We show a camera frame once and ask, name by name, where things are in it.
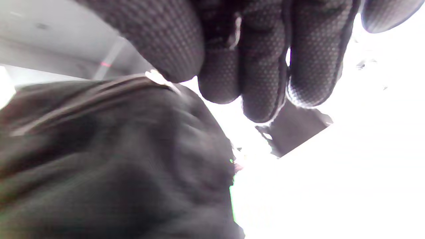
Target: dark object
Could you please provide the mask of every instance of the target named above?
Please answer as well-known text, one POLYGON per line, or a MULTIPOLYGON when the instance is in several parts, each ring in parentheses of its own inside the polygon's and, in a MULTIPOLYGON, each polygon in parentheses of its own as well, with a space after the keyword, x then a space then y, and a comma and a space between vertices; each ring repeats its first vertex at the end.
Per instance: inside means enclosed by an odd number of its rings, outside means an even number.
POLYGON ((286 102, 270 126, 256 126, 272 147, 272 154, 282 157, 333 123, 316 109, 304 109, 286 102))
POLYGON ((243 238, 230 142, 177 88, 140 78, 19 90, 0 111, 0 238, 243 238))
POLYGON ((403 23, 424 2, 76 1, 119 30, 167 80, 198 75, 200 92, 216 103, 242 95, 244 113, 254 122, 276 116, 285 97, 306 108, 328 99, 361 4, 364 28, 378 33, 403 23))

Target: textured glove fabric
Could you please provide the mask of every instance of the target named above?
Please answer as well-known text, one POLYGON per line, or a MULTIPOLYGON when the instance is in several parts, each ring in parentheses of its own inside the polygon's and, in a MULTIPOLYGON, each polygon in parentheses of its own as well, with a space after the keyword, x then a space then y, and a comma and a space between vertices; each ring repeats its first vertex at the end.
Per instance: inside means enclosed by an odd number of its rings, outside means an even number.
MULTIPOLYGON (((328 99, 362 3, 76 1, 119 30, 166 79, 178 83, 198 75, 203 97, 215 103, 229 103, 241 95, 244 113, 254 122, 273 119, 286 98, 305 108, 328 99), (240 31, 236 13, 241 17, 240 31), (285 62, 288 48, 290 70, 285 62)), ((387 31, 407 20, 423 2, 363 1, 363 26, 371 33, 387 31)))

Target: black glove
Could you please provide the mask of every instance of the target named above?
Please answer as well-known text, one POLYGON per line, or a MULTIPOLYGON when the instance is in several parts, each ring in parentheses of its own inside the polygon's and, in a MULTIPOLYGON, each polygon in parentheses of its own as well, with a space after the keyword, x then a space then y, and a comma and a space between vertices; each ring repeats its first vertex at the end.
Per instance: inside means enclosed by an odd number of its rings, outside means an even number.
MULTIPOLYGON (((285 98, 306 108, 326 101, 362 5, 361 0, 76 1, 119 30, 167 80, 198 75, 202 95, 215 103, 242 95, 244 113, 254 122, 271 120, 285 98)), ((363 26, 371 33, 387 31, 423 3, 367 0, 363 26)))

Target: overexposed background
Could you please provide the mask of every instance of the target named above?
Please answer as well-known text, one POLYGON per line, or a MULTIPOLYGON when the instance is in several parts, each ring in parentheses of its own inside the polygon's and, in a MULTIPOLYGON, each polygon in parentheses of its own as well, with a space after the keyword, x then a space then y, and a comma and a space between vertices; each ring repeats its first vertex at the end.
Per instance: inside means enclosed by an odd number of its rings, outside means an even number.
MULTIPOLYGON (((424 8, 381 34, 357 19, 358 43, 319 107, 334 124, 282 159, 269 154, 239 99, 206 103, 247 155, 232 187, 247 239, 425 238, 424 23, 424 8), (359 70, 365 56, 376 63, 359 70)), ((10 73, 0 66, 0 108, 14 94, 10 73)), ((185 85, 198 92, 195 79, 185 85)))

